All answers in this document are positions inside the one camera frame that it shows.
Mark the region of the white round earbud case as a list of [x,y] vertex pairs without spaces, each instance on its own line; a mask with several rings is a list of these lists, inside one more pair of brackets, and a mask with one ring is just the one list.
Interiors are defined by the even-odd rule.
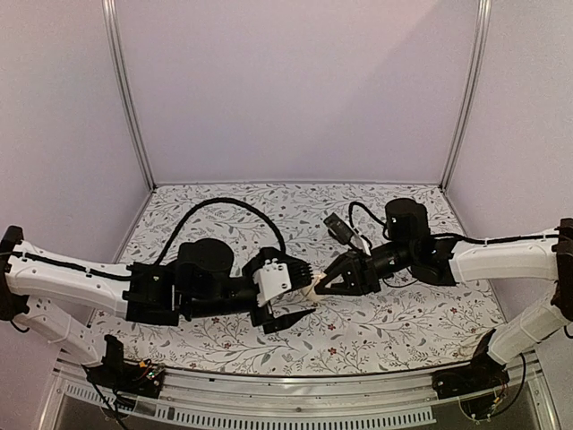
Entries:
[[312,282],[309,286],[304,288],[304,297],[313,303],[321,301],[321,296],[316,293],[316,287],[326,277],[322,271],[317,271],[312,275]]

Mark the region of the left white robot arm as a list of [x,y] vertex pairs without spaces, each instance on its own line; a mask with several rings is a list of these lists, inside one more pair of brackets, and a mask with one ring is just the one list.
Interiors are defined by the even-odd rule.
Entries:
[[1,239],[1,318],[27,325],[61,345],[113,388],[126,388],[133,370],[106,355],[85,327],[53,304],[75,302],[127,322],[176,326],[180,320],[249,314],[267,334],[286,330],[308,313],[276,317],[271,301],[312,284],[309,263],[274,247],[263,247],[234,277],[232,249],[203,238],[179,246],[167,264],[100,264],[50,253],[10,226]]

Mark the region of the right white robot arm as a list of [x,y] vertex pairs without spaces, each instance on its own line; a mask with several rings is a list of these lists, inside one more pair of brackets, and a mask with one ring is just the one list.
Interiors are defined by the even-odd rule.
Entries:
[[318,295],[366,296],[388,276],[409,269],[422,283],[450,287],[478,280],[540,279],[556,284],[554,293],[518,317],[488,332],[478,344],[463,383],[472,391],[494,380],[498,367],[549,338],[572,321],[572,220],[528,236],[473,239],[433,234],[427,210],[413,199],[385,206],[388,241],[370,252],[341,254],[316,284]]

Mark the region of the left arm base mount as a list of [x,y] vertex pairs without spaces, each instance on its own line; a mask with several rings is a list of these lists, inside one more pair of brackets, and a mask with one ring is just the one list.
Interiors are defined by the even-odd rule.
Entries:
[[113,392],[158,399],[165,380],[165,366],[144,359],[137,363],[124,358],[124,344],[105,335],[105,354],[98,365],[86,368],[87,381]]

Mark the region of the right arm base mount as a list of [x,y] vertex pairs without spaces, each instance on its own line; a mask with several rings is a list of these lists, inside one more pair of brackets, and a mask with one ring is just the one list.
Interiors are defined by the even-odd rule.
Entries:
[[492,389],[509,382],[506,366],[488,355],[494,332],[492,329],[482,337],[467,365],[432,373],[432,388],[439,399]]

